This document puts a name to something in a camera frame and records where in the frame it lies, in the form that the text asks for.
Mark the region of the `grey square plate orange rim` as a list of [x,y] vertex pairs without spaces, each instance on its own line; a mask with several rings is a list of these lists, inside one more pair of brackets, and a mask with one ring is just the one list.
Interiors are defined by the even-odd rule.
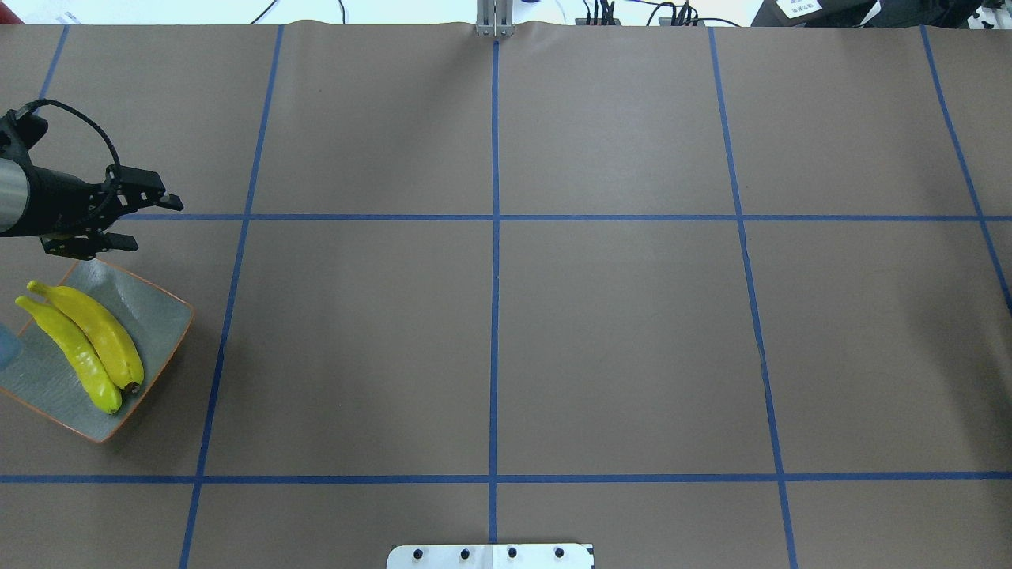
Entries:
[[22,278],[2,299],[25,320],[2,328],[2,396],[94,443],[137,413],[191,330],[191,303],[99,260],[61,280]]

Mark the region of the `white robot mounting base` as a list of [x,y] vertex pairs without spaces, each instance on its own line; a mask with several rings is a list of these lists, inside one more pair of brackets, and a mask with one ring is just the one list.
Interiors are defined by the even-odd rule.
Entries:
[[594,568],[593,546],[513,543],[397,546],[387,568]]

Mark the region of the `yellow banana across basket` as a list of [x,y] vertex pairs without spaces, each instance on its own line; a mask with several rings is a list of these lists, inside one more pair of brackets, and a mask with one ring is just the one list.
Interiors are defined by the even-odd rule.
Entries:
[[140,392],[145,381],[140,352],[126,328],[111,311],[93,296],[66,284],[51,287],[30,281],[28,290],[43,296],[83,330],[106,367],[113,385],[128,394]]

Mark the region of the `aluminium frame post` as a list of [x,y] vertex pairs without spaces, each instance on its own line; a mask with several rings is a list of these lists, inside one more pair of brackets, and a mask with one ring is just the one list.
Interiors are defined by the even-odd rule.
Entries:
[[512,0],[477,0],[476,23],[477,37],[501,40],[514,35],[514,1]]

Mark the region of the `small yellow banana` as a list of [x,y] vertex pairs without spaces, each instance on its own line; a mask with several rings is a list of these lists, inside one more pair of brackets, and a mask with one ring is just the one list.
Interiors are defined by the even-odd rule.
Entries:
[[36,326],[58,346],[92,404],[105,414],[116,414],[123,404],[122,392],[113,384],[83,330],[57,307],[28,296],[18,296],[15,304],[29,313]]

